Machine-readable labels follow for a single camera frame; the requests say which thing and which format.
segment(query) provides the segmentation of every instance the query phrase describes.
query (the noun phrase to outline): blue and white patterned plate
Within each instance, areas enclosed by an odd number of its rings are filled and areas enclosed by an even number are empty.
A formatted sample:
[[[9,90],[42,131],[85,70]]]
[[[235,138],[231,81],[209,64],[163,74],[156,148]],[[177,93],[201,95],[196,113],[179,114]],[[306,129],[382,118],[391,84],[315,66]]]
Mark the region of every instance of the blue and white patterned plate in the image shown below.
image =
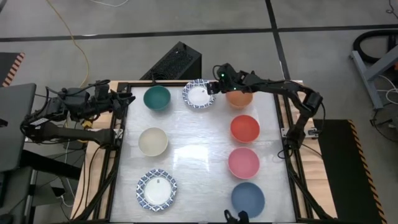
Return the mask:
[[[139,205],[154,212],[171,206],[176,193],[176,181],[162,169],[153,169],[142,176],[136,190]]]
[[[193,108],[207,108],[214,103],[216,95],[208,95],[206,83],[208,80],[197,79],[190,81],[182,90],[184,102]]]

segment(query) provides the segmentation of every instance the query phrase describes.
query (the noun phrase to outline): teal bowl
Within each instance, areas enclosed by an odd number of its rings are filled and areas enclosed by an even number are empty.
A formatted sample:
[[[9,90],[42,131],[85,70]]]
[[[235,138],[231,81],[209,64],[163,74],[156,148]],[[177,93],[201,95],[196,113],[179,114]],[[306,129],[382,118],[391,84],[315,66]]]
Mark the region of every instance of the teal bowl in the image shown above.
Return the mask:
[[[150,87],[144,94],[145,105],[154,111],[166,109],[171,99],[168,89],[162,86]]]

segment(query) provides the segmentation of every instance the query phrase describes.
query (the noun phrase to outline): white table surface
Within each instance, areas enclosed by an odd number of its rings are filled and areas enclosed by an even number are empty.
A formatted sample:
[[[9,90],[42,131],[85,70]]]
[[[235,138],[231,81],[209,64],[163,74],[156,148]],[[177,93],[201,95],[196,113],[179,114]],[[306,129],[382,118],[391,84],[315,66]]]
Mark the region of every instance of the white table surface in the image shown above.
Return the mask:
[[[272,94],[255,93],[244,110],[230,108],[219,94],[209,108],[195,110],[182,100],[182,87],[170,87],[169,108],[155,112],[143,102],[147,89],[132,88],[137,99],[127,113],[111,222],[225,222],[225,209],[238,217],[231,193],[246,181],[258,185],[266,198],[262,213],[250,222],[295,220],[285,161],[277,157],[282,142]],[[238,143],[230,135],[230,123],[240,114],[260,124],[260,136],[251,144]],[[162,128],[169,137],[167,150],[157,157],[147,157],[138,148],[139,135],[151,127]],[[230,152],[240,146],[260,158],[260,171],[250,180],[238,179],[228,169]],[[161,212],[143,209],[136,198],[137,182],[151,169],[166,170],[178,184],[174,203]]]

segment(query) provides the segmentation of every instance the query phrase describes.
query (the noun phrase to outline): concrete floor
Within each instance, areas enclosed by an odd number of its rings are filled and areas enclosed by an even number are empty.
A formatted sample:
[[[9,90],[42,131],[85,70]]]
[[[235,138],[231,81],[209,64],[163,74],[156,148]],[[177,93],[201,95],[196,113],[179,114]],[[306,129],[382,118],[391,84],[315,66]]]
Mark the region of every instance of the concrete floor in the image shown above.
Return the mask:
[[[123,1],[107,2],[119,4]],[[52,0],[52,3],[75,35],[271,28],[263,0],[130,0],[116,8],[89,0]],[[271,3],[278,27],[398,22],[393,15],[385,13],[388,1],[271,0]],[[291,79],[303,80],[323,95],[328,119],[355,122],[387,221],[398,223],[398,146],[371,127],[372,104],[348,58],[354,39],[363,32],[366,30],[283,32],[280,38]],[[45,0],[8,0],[0,12],[0,38],[60,35],[68,35],[68,32]],[[264,78],[282,78],[271,32],[95,39],[78,43],[90,61],[89,81],[93,82],[104,78],[137,80],[178,41],[203,54],[203,78],[211,78],[211,67],[223,62],[240,70],[255,70]],[[382,55],[386,48],[386,43],[380,39],[364,44],[367,52],[373,55]],[[0,52],[26,54],[12,84],[34,82],[37,93],[45,93],[44,86],[55,90],[78,86],[85,76],[85,61],[67,40],[1,42]],[[35,101],[36,108],[41,106],[41,100]],[[398,139],[396,133],[388,133],[391,130],[382,131]],[[44,155],[63,151],[53,146],[29,146],[28,149]],[[59,203],[37,209],[35,223],[61,220],[65,218]]]

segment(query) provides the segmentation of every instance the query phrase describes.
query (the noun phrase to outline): white bowl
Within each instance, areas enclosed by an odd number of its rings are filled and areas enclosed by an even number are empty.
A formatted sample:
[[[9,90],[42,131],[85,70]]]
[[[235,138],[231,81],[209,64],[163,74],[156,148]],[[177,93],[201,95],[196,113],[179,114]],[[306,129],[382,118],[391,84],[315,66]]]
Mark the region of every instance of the white bowl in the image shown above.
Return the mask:
[[[169,143],[166,133],[160,128],[148,128],[141,133],[138,146],[146,156],[158,156],[162,154]]]

